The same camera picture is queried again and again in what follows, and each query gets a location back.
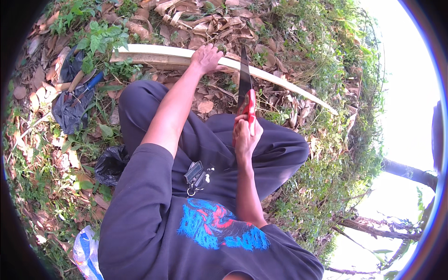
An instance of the man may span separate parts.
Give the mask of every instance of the man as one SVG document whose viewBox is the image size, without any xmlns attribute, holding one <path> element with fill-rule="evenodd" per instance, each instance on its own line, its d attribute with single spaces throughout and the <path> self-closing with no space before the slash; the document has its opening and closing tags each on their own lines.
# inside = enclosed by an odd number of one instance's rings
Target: man
<svg viewBox="0 0 448 280">
<path fill-rule="evenodd" d="M 203 123 L 190 111 L 199 80 L 222 69 L 222 56 L 202 46 L 172 89 L 138 81 L 123 91 L 121 130 L 132 157 L 101 225 L 105 279 L 322 278 L 317 258 L 267 224 L 260 204 L 307 159 L 303 137 L 264 119 L 251 135 L 246 115 Z M 188 196 L 183 176 L 199 160 L 215 171 Z"/>
</svg>

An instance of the left hand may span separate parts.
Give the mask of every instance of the left hand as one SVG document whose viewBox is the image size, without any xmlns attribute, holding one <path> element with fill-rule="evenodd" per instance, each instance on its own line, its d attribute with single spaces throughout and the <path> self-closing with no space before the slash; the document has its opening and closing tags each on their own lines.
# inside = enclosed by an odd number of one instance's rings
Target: left hand
<svg viewBox="0 0 448 280">
<path fill-rule="evenodd" d="M 246 114 L 239 115 L 235 118 L 237 125 L 233 129 L 232 137 L 235 139 L 235 155 L 237 163 L 242 164 L 244 161 L 252 160 L 252 154 L 260 141 L 263 134 L 263 127 L 255 119 L 255 134 L 251 135 L 249 131 L 248 116 Z"/>
<path fill-rule="evenodd" d="M 223 52 L 218 52 L 213 44 L 201 46 L 191 56 L 191 67 L 194 67 L 201 75 L 224 70 L 224 65 L 218 65 L 218 61 L 224 56 Z"/>
</svg>

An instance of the blue and red print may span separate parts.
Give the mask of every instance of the blue and red print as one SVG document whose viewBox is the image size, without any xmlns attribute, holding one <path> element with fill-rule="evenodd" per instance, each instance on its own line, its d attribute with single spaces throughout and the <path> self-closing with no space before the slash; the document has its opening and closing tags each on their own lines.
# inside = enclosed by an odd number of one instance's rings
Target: blue and red print
<svg viewBox="0 0 448 280">
<path fill-rule="evenodd" d="M 189 198 L 183 205 L 184 217 L 177 234 L 192 238 L 207 249 L 220 246 L 265 250 L 269 240 L 263 231 L 251 223 L 238 221 L 235 215 L 219 203 Z"/>
</svg>

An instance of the keys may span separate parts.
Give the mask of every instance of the keys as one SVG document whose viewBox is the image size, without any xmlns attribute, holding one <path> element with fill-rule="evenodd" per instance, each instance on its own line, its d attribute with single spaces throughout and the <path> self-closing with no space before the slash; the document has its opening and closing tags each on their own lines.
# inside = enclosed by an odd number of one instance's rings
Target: keys
<svg viewBox="0 0 448 280">
<path fill-rule="evenodd" d="M 194 196 L 196 192 L 203 190 L 203 186 L 210 182 L 210 174 L 215 170 L 213 165 L 204 171 L 201 161 L 192 162 L 188 172 L 185 173 L 184 178 L 188 185 L 188 196 Z"/>
</svg>

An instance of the red saw handle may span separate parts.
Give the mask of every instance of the red saw handle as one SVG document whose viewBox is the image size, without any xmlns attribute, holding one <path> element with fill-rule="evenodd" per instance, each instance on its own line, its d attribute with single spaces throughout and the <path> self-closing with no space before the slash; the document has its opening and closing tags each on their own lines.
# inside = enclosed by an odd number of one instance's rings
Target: red saw handle
<svg viewBox="0 0 448 280">
<path fill-rule="evenodd" d="M 251 135 L 255 135 L 255 91 L 253 89 L 249 90 L 246 93 L 244 103 L 241 105 L 241 107 L 238 109 L 238 116 L 246 114 L 248 115 L 248 122 L 249 122 L 249 131 Z M 235 139 L 232 140 L 232 146 L 235 147 Z"/>
</svg>

